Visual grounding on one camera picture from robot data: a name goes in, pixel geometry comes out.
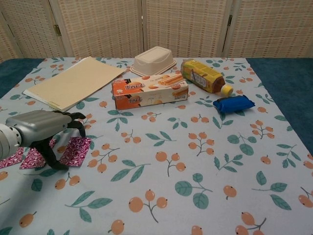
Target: table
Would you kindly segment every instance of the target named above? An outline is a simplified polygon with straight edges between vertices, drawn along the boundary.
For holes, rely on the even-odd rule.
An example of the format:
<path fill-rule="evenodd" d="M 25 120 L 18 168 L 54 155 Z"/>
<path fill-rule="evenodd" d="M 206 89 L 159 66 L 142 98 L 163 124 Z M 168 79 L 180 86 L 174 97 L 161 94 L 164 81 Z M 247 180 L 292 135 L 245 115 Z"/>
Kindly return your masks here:
<path fill-rule="evenodd" d="M 98 59 L 137 77 L 133 59 Z M 105 86 L 70 109 L 92 138 L 80 168 L 0 169 L 0 235 L 313 233 L 312 156 L 246 59 L 198 60 L 256 106 L 219 115 L 220 97 L 189 84 L 187 101 L 116 111 Z M 50 110 L 23 90 L 78 61 L 45 59 L 3 97 L 0 122 Z M 59 135 L 58 157 L 78 131 Z"/>

